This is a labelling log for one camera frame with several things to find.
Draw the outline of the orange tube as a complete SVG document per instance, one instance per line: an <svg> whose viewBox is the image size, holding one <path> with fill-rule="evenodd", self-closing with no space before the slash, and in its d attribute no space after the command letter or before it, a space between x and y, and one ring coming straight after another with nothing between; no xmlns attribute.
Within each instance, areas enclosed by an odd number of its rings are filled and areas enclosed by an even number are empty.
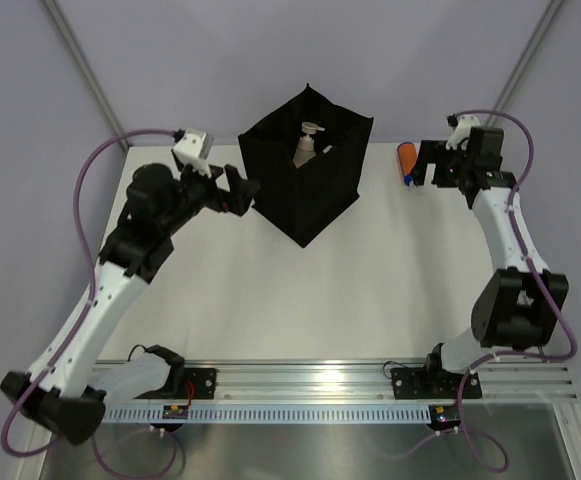
<svg viewBox="0 0 581 480"><path fill-rule="evenodd" d="M405 186L410 187L413 184L412 170L417 162L417 149L411 142L403 142L397 146L396 158L401 175L401 179Z"/></svg>

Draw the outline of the beige pump bottle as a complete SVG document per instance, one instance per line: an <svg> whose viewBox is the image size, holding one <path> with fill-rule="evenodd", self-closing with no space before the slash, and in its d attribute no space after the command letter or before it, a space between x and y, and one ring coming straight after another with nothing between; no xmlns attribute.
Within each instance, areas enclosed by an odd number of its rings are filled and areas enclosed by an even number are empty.
<svg viewBox="0 0 581 480"><path fill-rule="evenodd" d="M313 122L303 122L301 124L302 135L298 140L293 157L293 164L296 168L302 167L316 156L314 136L317 133L324 131L324 127L321 127Z"/></svg>

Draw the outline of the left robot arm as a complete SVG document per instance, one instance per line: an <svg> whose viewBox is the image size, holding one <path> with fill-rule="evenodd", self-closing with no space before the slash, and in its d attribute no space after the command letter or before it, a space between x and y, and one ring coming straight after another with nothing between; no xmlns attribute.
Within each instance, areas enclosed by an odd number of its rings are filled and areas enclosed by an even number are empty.
<svg viewBox="0 0 581 480"><path fill-rule="evenodd" d="M1 381L16 412L72 445L91 438L103 420L107 392L89 385L90 372L173 252L174 234L203 209L244 215L260 188L232 165L176 165L151 163L134 172L117 225L99 252L93 286L43 354Z"/></svg>

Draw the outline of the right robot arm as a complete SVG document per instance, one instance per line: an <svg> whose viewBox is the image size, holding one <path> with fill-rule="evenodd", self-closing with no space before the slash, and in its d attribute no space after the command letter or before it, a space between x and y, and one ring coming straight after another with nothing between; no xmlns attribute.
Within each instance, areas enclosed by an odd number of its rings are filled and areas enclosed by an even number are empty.
<svg viewBox="0 0 581 480"><path fill-rule="evenodd" d="M397 397L478 399L478 366L544 347L554 332L569 283L534 247L514 190L517 180L501 168L503 140L499 128L467 126L446 141L419 146L410 184L422 185L432 166L433 185L464 196L484 233L493 273L472 308L469 328L436 345L423 366L394 378Z"/></svg>

